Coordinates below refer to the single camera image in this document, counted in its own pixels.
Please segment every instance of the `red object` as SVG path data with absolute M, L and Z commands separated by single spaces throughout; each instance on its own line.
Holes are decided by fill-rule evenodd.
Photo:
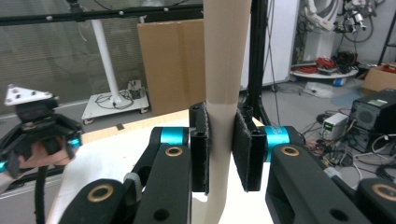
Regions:
M 295 71 L 306 74 L 314 74 L 318 71 L 318 69 L 315 66 L 301 66 L 301 67 L 297 67 Z
M 324 67 L 324 68 L 336 68 L 337 64 L 331 59 L 328 58 L 316 58 L 315 63 L 317 64 L 318 67 Z
M 396 74 L 396 69 L 390 67 L 384 66 L 384 68 L 382 68 L 382 71 Z

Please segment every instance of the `wheeled base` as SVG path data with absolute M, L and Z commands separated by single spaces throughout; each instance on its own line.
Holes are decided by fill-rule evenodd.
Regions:
M 81 118 L 83 123 L 88 125 L 93 123 L 94 118 L 136 109 L 140 109 L 140 113 L 142 114 L 148 112 L 149 100 L 145 89 L 141 87 L 141 81 L 130 81 L 130 83 L 133 83 L 131 85 L 132 87 L 128 85 L 128 90 L 126 91 L 132 91 L 130 90 L 131 88 L 133 88 L 134 91 L 139 91 L 139 99 L 134 99 L 134 102 L 131 104 L 131 101 L 125 100 L 121 97 L 121 103 L 118 103 L 116 106 L 114 106 L 110 101 L 111 92 L 92 95 Z M 120 91 L 120 94 L 124 94 L 126 91 L 122 90 Z

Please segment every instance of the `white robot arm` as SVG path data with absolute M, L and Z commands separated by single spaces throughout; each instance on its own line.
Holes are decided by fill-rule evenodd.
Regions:
M 324 29 L 326 31 L 332 31 L 334 29 L 334 25 L 329 20 L 320 17 L 317 14 L 317 8 L 315 6 L 314 0 L 304 0 L 305 2 L 305 16 L 308 21 L 310 21 L 314 26 Z

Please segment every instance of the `white table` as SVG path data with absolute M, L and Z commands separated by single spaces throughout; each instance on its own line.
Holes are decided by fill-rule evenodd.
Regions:
M 63 182 L 51 208 L 47 223 L 58 223 L 62 214 L 87 184 L 99 178 L 113 178 L 122 182 L 149 143 L 154 126 L 188 127 L 188 111 L 141 120 L 124 125 L 118 131 L 115 127 L 83 136 L 84 146 L 77 157 L 69 163 L 63 174 Z M 269 163 L 264 164 L 262 190 L 245 193 L 233 160 L 230 163 L 227 203 L 220 223 L 273 223 L 265 203 L 265 191 Z M 192 194 L 192 223 L 203 223 L 205 195 Z

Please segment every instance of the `robotic arm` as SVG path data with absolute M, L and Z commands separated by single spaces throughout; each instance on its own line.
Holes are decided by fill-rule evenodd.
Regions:
M 305 8 L 304 8 L 305 17 L 314 25 L 314 27 L 318 27 L 326 31 L 332 31 L 334 29 L 334 25 L 331 22 L 333 14 L 330 15 L 330 17 L 328 17 L 327 15 L 324 17 L 320 17 L 318 15 L 318 9 L 315 6 L 314 0 L 304 0 L 304 2 L 305 2 Z M 331 3 L 327 8 L 329 8 L 330 11 L 335 11 L 337 7 L 338 7 L 338 1 L 333 0 L 331 1 Z
M 376 16 L 375 0 L 346 0 L 343 15 L 344 19 L 335 23 L 336 33 L 355 33 L 356 26 L 365 31 L 364 17 Z

